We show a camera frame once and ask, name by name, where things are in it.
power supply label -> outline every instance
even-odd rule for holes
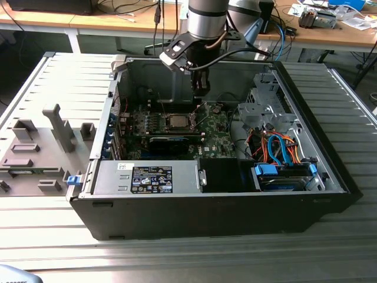
[[[171,166],[134,167],[131,193],[172,193]]]

floor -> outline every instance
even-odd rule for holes
[[[0,45],[0,113],[2,113],[36,66],[44,51],[71,52],[68,37],[63,34],[44,34],[40,32],[16,32],[15,45]],[[143,55],[144,46],[151,44],[151,39],[122,38],[122,47],[131,55]],[[115,54],[115,38],[82,35],[79,37],[81,51],[84,53]],[[326,65],[334,67],[349,83],[353,81],[359,62],[350,52],[335,52],[325,59]],[[359,84],[356,92],[373,110],[375,106],[369,99],[372,92],[377,92],[377,70],[372,70]]]

metal cylinder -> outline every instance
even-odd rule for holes
[[[224,32],[226,15],[221,17],[207,17],[188,11],[188,32],[201,40],[213,40]]]
[[[225,12],[228,10],[229,0],[190,0],[189,7],[202,12]]]
[[[190,0],[187,31],[201,40],[215,40],[224,32],[229,0]]]
[[[229,14],[236,28],[244,34],[260,18],[259,0],[230,0]]]

motherboard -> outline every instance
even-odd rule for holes
[[[231,111],[220,103],[138,105],[123,125],[128,160],[236,157],[229,135]]]

desk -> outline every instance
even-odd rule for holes
[[[6,11],[26,31],[53,32],[67,34],[70,39],[73,52],[80,53],[77,35],[103,35],[112,37],[139,37],[152,38],[154,33],[154,11],[149,8],[135,12],[136,22],[129,22],[116,15],[107,15],[95,11],[91,16],[73,14],[61,14],[52,12],[29,12],[13,11],[5,0],[3,1]],[[132,0],[114,0],[117,6],[124,3],[132,3]],[[141,5],[130,6],[127,9],[136,9]],[[165,5],[165,38],[170,39],[176,31],[176,9],[173,4]],[[2,10],[0,6],[0,30],[19,31],[19,27]],[[156,38],[162,38],[162,20],[157,30]]]
[[[132,2],[131,0],[114,0],[115,5]],[[342,50],[369,52],[377,40],[376,31],[367,29],[359,31],[341,22],[335,29],[303,29],[299,27],[298,17],[286,15],[288,7],[294,0],[277,0],[280,16],[288,25],[297,28],[297,36],[292,44],[296,48],[312,48],[321,50]],[[135,13],[135,23],[116,15],[106,15],[96,11],[92,16],[59,14],[49,12],[16,12],[3,0],[6,10],[26,31],[56,32],[67,34],[73,52],[80,52],[77,35],[103,35],[113,37],[152,38],[154,32],[154,8]],[[377,8],[367,8],[363,11],[377,12]],[[0,29],[19,30],[6,13],[0,8]],[[175,7],[166,4],[165,38],[169,39],[176,30]],[[162,37],[162,24],[159,25],[156,38]],[[279,40],[279,34],[271,30],[268,34],[259,35],[257,40],[264,46],[274,44]]]
[[[366,29],[359,31],[340,21],[337,22],[334,29],[313,28],[305,29],[299,27],[298,17],[287,15],[289,7],[295,0],[277,0],[277,10],[284,22],[288,26],[297,29],[296,38],[292,47],[312,48],[322,50],[342,50],[355,52],[369,52],[377,40],[375,29]],[[362,11],[364,14],[377,13],[377,7],[366,5]],[[268,35],[260,35],[259,40],[279,40],[279,34],[273,32]]]

